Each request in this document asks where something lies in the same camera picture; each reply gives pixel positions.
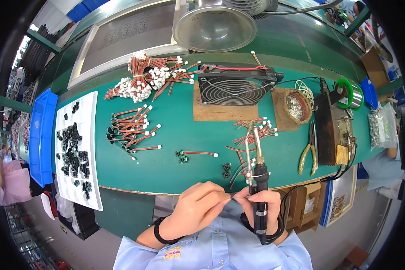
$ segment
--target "yellow handled pliers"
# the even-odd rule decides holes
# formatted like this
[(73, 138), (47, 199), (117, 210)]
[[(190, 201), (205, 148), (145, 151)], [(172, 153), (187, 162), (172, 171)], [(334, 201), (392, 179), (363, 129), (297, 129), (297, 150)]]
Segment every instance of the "yellow handled pliers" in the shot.
[(312, 121), (309, 125), (309, 141), (308, 145), (304, 149), (302, 156), (300, 157), (300, 163), (298, 164), (298, 174), (302, 174), (303, 172), (303, 166), (304, 166), (304, 159), (306, 158), (306, 155), (309, 152), (309, 148), (312, 151), (312, 159), (313, 159), (313, 165), (312, 165), (312, 171), (311, 171), (311, 176), (315, 173), (315, 171), (318, 168), (318, 160), (317, 160), (317, 144), (315, 141), (315, 123)]

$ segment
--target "cooling fan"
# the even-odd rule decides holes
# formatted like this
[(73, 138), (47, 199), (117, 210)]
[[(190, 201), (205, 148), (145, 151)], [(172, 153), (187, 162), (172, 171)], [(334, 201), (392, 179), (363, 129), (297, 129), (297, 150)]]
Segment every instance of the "cooling fan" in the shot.
[(198, 70), (205, 105), (255, 105), (284, 77), (272, 67), (241, 63), (201, 63)]

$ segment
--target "pink clothing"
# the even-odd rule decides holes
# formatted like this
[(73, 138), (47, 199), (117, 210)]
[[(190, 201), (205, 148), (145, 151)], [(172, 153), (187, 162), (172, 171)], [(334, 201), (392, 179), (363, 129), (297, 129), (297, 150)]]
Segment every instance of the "pink clothing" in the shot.
[(0, 186), (0, 205), (31, 200), (30, 174), (19, 161), (3, 162), (3, 188)]

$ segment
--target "shirt logo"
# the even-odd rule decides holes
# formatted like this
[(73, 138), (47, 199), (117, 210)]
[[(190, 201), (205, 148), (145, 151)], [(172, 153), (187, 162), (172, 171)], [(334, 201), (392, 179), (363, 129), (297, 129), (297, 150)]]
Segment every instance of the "shirt logo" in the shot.
[(170, 258), (181, 257), (180, 250), (181, 250), (181, 246), (178, 246), (178, 247), (173, 247), (172, 249), (165, 251), (164, 260), (167, 260)]

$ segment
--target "white tray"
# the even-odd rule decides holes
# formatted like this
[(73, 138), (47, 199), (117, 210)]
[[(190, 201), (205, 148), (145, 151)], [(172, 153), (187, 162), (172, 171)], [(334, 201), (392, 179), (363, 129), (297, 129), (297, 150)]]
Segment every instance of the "white tray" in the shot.
[[(72, 108), (75, 103), (79, 101), (79, 109), (72, 114)], [(72, 202), (87, 206), (92, 209), (103, 211), (101, 195), (99, 193), (99, 185), (97, 183), (96, 173), (96, 158), (95, 158), (95, 116), (96, 116), (96, 103), (97, 103), (97, 91), (91, 92), (82, 96), (81, 98), (74, 100), (65, 107), (57, 111), (56, 118), (56, 130), (54, 132), (55, 138), (55, 152), (54, 158), (56, 159), (56, 172), (57, 182), (59, 185), (60, 196), (68, 199)], [(65, 120), (64, 115), (68, 115), (68, 120)], [(82, 140), (78, 142), (78, 151), (88, 152), (88, 166), (90, 174), (88, 178), (84, 177), (84, 174), (79, 170), (78, 177), (72, 177), (72, 172), (69, 171), (69, 176), (65, 176), (62, 172), (63, 162), (63, 146), (62, 142), (56, 136), (59, 131), (60, 135), (62, 130), (73, 125), (76, 122), (79, 135), (82, 136)], [(73, 182), (75, 180), (80, 181), (79, 186), (75, 186)], [(84, 198), (84, 192), (82, 191), (82, 180), (92, 183), (92, 191), (89, 193), (89, 199)]]

